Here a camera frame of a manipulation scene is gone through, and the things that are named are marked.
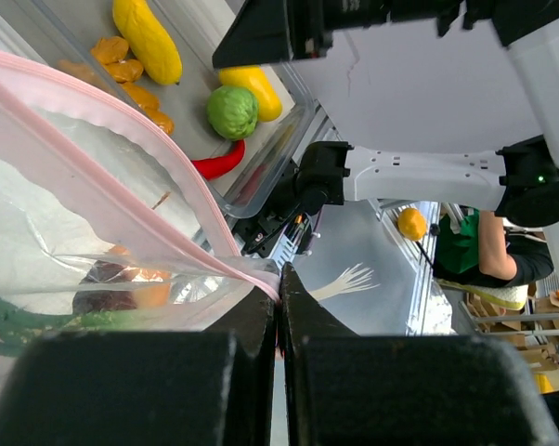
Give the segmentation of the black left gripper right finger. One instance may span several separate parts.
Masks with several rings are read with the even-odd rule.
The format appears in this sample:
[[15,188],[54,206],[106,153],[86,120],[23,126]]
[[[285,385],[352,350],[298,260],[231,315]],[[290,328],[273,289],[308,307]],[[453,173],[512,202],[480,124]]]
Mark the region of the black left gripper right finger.
[[558,445],[527,364],[480,335],[362,336],[281,273],[292,445]]

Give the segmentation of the clear pink zip top bag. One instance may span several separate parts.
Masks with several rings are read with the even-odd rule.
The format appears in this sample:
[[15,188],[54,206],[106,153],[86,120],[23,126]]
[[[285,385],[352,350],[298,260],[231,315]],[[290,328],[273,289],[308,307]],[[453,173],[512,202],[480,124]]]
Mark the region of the clear pink zip top bag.
[[[167,304],[74,314],[96,260],[172,274]],[[241,256],[184,152],[148,118],[44,64],[0,51],[0,392],[57,332],[200,330],[274,267]]]

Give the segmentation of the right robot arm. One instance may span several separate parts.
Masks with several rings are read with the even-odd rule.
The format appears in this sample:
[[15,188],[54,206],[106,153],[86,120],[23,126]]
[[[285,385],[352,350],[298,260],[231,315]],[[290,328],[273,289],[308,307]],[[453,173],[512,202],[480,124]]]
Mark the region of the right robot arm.
[[539,124],[540,135],[495,151],[410,153],[311,144],[293,185],[326,188],[332,203],[370,199],[456,203],[517,226],[559,223],[559,1],[248,1],[212,56],[217,69],[320,59],[337,30],[454,20],[489,21]]

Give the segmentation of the orange ball on stand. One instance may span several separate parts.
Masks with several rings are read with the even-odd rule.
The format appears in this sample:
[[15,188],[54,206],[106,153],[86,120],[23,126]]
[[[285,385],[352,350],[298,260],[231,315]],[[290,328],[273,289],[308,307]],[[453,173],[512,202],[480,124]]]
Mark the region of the orange ball on stand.
[[403,209],[399,213],[396,223],[400,234],[413,242],[420,241],[428,230],[423,214],[414,207]]

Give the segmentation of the orange toy croissant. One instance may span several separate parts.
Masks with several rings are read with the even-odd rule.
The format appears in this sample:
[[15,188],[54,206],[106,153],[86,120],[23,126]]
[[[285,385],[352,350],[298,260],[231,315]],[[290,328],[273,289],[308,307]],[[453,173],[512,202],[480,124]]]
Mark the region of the orange toy croissant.
[[[158,97],[150,93],[145,87],[137,84],[144,73],[144,66],[138,59],[129,59],[127,57],[128,52],[129,45],[120,36],[100,38],[90,50],[91,55],[101,67],[123,88],[151,121],[160,127],[164,133],[172,135],[175,130],[174,121],[161,111],[161,102]],[[86,63],[75,63],[61,59],[58,61],[58,67],[75,78],[109,92],[109,86]]]

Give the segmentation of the clear plastic food bin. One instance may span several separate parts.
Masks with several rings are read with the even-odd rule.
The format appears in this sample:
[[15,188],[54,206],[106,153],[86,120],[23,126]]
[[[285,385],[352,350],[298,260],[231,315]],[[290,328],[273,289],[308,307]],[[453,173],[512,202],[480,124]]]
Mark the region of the clear plastic food bin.
[[1,1],[0,17],[32,57],[161,127],[236,218],[261,209],[312,118],[288,67],[213,67],[224,1]]

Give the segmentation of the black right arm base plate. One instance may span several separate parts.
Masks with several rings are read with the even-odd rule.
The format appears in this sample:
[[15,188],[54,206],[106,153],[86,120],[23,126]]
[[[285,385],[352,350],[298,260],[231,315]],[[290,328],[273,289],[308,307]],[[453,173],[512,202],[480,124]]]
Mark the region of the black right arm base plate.
[[240,253],[268,257],[281,233],[294,227],[299,216],[302,219],[315,216],[322,207],[322,204],[289,203],[281,209],[279,205],[268,203],[256,215],[239,219],[232,233],[242,242]]

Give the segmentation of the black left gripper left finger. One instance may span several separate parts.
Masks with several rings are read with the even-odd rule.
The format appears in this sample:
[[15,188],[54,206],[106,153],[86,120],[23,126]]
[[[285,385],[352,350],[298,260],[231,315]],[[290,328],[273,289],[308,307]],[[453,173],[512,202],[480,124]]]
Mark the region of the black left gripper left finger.
[[259,289],[200,332],[42,337],[0,394],[0,445],[266,445],[275,340]]

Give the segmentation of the red toy chili pepper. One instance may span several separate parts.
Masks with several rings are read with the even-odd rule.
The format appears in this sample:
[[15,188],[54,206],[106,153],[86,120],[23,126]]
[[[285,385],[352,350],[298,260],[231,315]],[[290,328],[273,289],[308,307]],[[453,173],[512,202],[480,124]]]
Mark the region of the red toy chili pepper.
[[245,141],[241,139],[235,141],[230,152],[225,155],[193,160],[192,163],[203,178],[213,180],[229,173],[239,165],[244,157],[245,150]]

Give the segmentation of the yellow toy mango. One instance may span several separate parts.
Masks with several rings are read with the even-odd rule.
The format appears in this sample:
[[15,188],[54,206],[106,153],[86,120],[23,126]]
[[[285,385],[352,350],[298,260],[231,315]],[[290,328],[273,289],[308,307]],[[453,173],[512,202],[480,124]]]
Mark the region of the yellow toy mango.
[[218,72],[222,85],[244,87],[257,99],[259,104],[258,120],[272,122],[283,112],[280,97],[258,66],[225,68]]

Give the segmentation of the yellow toy corn cob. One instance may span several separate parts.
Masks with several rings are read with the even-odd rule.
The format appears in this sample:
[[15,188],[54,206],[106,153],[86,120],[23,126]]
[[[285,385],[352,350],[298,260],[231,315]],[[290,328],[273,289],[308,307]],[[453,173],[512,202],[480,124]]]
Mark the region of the yellow toy corn cob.
[[183,65],[172,37],[147,1],[113,0],[113,22],[147,75],[159,85],[176,85]]

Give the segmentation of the person in green apron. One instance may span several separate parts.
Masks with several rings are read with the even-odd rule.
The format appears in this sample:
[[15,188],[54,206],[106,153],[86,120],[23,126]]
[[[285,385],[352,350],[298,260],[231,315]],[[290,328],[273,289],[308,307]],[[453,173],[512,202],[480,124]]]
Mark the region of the person in green apron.
[[433,261],[434,277],[439,280],[500,289],[529,285],[553,272],[544,236],[508,230],[491,211],[474,210],[457,232],[451,229],[450,216],[439,220]]

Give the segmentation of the green toy custard apple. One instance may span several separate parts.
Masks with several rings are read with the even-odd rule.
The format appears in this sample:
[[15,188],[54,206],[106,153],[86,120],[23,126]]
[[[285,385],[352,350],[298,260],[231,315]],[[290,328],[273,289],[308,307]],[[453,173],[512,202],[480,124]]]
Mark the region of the green toy custard apple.
[[206,114],[212,129],[222,138],[236,141],[249,137],[258,122],[259,104],[245,87],[222,85],[207,100]]

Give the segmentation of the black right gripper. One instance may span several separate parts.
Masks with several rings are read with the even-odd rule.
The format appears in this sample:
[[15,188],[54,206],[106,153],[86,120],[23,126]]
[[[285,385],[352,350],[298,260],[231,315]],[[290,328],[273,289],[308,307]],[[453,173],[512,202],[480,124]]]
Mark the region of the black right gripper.
[[335,31],[390,22],[433,20],[441,38],[458,17],[465,31],[490,19],[494,5],[458,0],[249,0],[214,51],[212,63],[219,70],[324,58]]

